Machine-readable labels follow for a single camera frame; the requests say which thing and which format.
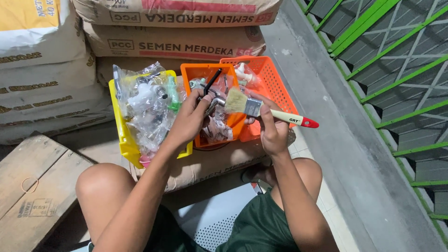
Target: wooden plank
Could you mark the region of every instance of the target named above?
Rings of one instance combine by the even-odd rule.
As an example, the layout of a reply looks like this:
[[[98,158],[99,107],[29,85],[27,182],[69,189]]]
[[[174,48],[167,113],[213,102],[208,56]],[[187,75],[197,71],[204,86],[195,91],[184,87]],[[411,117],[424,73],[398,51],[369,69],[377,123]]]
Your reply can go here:
[[[33,251],[74,204],[76,180],[91,165],[78,154],[66,151],[41,177],[36,191],[25,194],[0,219],[1,250]]]
[[[20,184],[27,177],[40,178],[67,148],[44,135],[31,136],[0,162],[0,218],[25,194]],[[23,189],[35,183],[28,179]]]

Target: person's right hand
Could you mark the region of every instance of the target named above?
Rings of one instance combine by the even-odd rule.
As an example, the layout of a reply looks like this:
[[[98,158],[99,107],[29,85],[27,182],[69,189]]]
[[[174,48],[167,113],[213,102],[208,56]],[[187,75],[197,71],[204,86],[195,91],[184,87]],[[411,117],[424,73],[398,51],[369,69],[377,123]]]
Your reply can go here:
[[[282,111],[272,100],[256,94],[250,93],[250,97],[263,101],[260,108],[261,143],[266,154],[275,156],[283,152],[288,152],[288,131],[289,123],[275,118],[271,109]]]

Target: orange basket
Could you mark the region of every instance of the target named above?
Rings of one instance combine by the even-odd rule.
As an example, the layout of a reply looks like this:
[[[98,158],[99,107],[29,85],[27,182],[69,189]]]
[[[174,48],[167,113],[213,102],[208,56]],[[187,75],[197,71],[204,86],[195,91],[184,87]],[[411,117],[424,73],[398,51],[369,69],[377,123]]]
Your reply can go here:
[[[251,89],[252,91],[273,100],[285,112],[299,114],[271,58],[268,56],[240,56],[220,60],[220,63],[232,65],[237,65],[240,62],[247,64],[260,79],[260,84],[256,89]],[[239,134],[239,139],[242,142],[258,138],[260,138],[260,123],[258,121],[251,125],[244,125]]]
[[[238,87],[237,75],[235,74],[235,69],[231,64],[182,64],[181,72],[182,78],[184,79],[184,87],[187,96],[189,96],[191,93],[189,85],[191,79],[207,78],[207,80],[210,80],[219,68],[222,68],[222,74],[233,76],[232,86]],[[201,138],[199,135],[197,135],[194,139],[194,144],[196,145],[196,147],[202,148],[220,143],[227,143],[238,139],[244,126],[245,118],[246,115],[243,113],[232,113],[227,117],[227,125],[232,128],[233,140],[209,143],[207,139]]]

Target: hand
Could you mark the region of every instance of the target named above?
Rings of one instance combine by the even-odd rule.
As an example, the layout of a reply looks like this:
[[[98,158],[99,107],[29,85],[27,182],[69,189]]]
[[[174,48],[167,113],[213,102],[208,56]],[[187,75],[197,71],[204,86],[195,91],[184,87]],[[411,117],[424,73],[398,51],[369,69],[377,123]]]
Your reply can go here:
[[[282,111],[272,100],[256,94],[250,93],[250,97],[263,101],[260,108],[261,143],[266,154],[276,156],[280,153],[288,152],[288,131],[289,123],[275,118],[271,109]]]
[[[212,96],[206,95],[197,103],[200,96],[203,96],[202,89],[193,89],[190,95],[182,103],[181,109],[177,113],[176,119],[164,142],[184,146],[192,141],[199,131],[204,127],[204,115],[210,105]]]

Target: shorts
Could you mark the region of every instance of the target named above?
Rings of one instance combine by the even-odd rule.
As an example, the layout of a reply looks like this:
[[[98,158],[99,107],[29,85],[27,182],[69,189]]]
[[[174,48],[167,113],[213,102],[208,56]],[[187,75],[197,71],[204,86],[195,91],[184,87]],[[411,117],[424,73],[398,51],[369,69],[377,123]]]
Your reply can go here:
[[[153,231],[143,252],[207,252],[177,224],[172,213],[159,206]],[[286,222],[284,211],[271,197],[271,190],[253,198],[233,224],[227,242],[216,252],[298,252]]]

